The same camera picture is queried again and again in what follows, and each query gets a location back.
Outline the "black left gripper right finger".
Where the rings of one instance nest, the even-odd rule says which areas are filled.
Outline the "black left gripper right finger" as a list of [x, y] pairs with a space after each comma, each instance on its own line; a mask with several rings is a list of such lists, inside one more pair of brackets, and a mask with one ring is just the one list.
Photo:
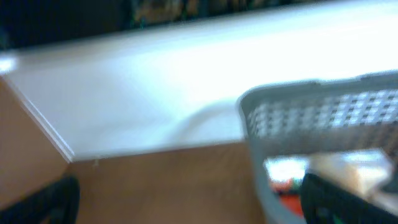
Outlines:
[[307, 223], [397, 224], [397, 216], [315, 174], [305, 174], [300, 203]]

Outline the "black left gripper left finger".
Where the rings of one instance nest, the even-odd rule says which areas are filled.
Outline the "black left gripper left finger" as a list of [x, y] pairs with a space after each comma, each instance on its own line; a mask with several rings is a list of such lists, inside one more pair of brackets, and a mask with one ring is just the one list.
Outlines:
[[1, 223], [75, 223], [80, 204], [80, 183], [65, 176], [1, 210]]

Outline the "orange pasta package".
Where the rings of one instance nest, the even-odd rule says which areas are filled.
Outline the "orange pasta package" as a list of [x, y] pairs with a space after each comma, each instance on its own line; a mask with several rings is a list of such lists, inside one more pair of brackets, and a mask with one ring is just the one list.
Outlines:
[[270, 180], [273, 193], [279, 198], [281, 203], [295, 215], [303, 217], [302, 206], [300, 202], [300, 179]]

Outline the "brown white snack bag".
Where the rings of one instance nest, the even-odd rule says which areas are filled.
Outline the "brown white snack bag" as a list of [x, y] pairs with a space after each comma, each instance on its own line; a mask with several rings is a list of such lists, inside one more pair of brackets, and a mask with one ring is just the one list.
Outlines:
[[397, 162], [380, 149], [314, 154], [305, 172], [397, 215]]

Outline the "grey plastic basket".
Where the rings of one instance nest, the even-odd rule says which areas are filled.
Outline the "grey plastic basket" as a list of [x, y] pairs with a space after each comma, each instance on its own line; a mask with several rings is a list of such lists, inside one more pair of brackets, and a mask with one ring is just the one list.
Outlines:
[[397, 72], [255, 87], [239, 114], [267, 223], [307, 223], [273, 193], [264, 160], [380, 149], [397, 162]]

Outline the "white blue tissue pack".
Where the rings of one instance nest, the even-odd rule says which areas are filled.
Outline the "white blue tissue pack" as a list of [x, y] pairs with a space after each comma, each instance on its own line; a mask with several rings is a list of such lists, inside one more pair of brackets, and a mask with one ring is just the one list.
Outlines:
[[302, 156], [280, 156], [265, 159], [264, 169], [271, 182], [286, 183], [301, 181], [308, 167], [309, 158]]

